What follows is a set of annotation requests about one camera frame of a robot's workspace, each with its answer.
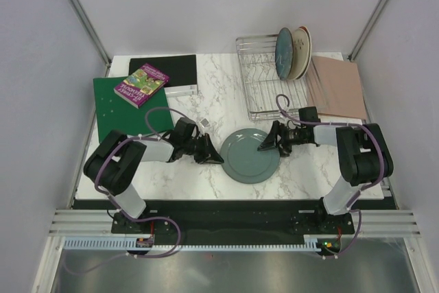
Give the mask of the dark blue speckled plate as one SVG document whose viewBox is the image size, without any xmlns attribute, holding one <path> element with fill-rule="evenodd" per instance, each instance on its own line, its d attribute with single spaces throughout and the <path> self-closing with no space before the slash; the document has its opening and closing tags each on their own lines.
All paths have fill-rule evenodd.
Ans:
<svg viewBox="0 0 439 293">
<path fill-rule="evenodd" d="M 276 73 L 280 80 L 288 79 L 294 59 L 294 42 L 292 33 L 283 27 L 277 35 L 274 60 Z"/>
</svg>

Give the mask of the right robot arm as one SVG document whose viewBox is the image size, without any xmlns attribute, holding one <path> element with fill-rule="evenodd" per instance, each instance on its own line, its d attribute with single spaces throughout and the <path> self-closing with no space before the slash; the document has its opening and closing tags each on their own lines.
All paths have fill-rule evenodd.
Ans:
<svg viewBox="0 0 439 293">
<path fill-rule="evenodd" d="M 274 121 L 258 151 L 277 149 L 280 156 L 286 157 L 296 145 L 329 145 L 337 149 L 340 177 L 321 198 L 313 221 L 319 232 L 331 233 L 339 225 L 338 215 L 348 213 L 363 191 L 392 175 L 393 160 L 376 123 L 323 123 L 314 106 L 301 108 L 298 114 L 298 119 L 290 119 L 296 124 L 293 128 Z"/>
</svg>

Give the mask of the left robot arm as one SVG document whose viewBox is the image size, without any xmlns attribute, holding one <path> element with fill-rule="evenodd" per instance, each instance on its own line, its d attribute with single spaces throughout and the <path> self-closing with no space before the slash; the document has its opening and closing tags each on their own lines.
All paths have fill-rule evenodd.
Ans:
<svg viewBox="0 0 439 293">
<path fill-rule="evenodd" d="M 209 134 L 201 133 L 191 119 L 181 117 L 174 129 L 158 138 L 128 136 L 112 130 L 99 144 L 84 165 L 84 175 L 95 189 L 127 217 L 126 224 L 135 233 L 150 227 L 147 205 L 132 184 L 142 162 L 173 163 L 183 156 L 192 156 L 197 164 L 222 164 Z"/>
</svg>

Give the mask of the pink and cream plate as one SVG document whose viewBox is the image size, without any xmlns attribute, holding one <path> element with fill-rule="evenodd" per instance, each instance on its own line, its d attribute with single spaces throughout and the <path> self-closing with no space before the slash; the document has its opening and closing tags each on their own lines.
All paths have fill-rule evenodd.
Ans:
<svg viewBox="0 0 439 293">
<path fill-rule="evenodd" d="M 306 27 L 299 27 L 294 30 L 294 59 L 292 67 L 292 79 L 298 80 L 306 74 L 309 61 L 311 60 L 311 35 Z"/>
</svg>

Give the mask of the grey-green rimmed plate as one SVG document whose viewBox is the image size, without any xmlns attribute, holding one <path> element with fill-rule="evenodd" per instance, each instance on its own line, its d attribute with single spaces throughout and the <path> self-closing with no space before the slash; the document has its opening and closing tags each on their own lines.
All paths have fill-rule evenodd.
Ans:
<svg viewBox="0 0 439 293">
<path fill-rule="evenodd" d="M 233 180 L 257 184 L 269 179 L 278 169 L 278 150 L 258 151 L 267 133 L 256 128 L 244 128 L 230 134 L 220 148 L 223 170 Z"/>
</svg>

